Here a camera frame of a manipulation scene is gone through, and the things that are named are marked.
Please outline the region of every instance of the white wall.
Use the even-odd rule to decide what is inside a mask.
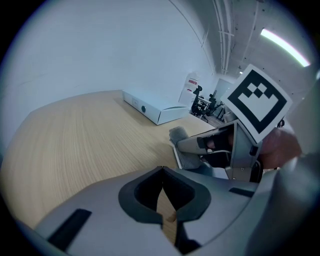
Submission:
[[[4,147],[31,111],[75,95],[141,87],[178,100],[190,72],[212,93],[212,45],[202,47],[197,17],[174,2],[65,0],[38,9],[1,66]]]

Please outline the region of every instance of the black and white fiducial marker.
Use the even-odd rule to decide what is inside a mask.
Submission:
[[[258,143],[277,126],[292,100],[267,74],[249,64],[221,101]]]

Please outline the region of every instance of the ceiling light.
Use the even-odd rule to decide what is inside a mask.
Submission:
[[[281,46],[285,49],[288,53],[290,53],[302,66],[306,67],[310,65],[310,62],[307,61],[300,52],[298,52],[295,48],[293,48],[289,43],[285,40],[277,36],[276,34],[270,32],[269,30],[262,29],[261,35],[270,39],[277,45]]]

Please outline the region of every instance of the white box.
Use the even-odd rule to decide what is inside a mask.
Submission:
[[[178,102],[172,102],[156,93],[151,94],[145,91],[123,90],[122,96],[124,101],[156,125],[183,118],[189,114],[190,110],[187,106]]]

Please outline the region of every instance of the hand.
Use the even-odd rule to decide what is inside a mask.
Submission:
[[[228,142],[232,146],[234,135],[230,134]],[[215,144],[211,140],[208,148],[214,149]],[[274,128],[262,141],[260,159],[264,169],[282,167],[290,159],[302,153],[297,138],[290,131],[283,128]]]

